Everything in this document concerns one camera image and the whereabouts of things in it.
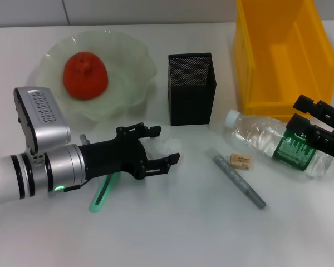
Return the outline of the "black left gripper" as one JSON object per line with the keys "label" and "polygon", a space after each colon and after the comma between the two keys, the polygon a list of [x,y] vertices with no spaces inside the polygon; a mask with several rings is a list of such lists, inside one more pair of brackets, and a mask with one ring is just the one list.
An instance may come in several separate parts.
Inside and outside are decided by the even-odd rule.
{"label": "black left gripper", "polygon": [[160,159],[147,160],[141,138],[160,136],[161,127],[148,128],[144,123],[116,129],[112,140],[80,146],[85,164],[86,179],[116,172],[127,172],[135,179],[167,174],[180,159],[180,153]]}

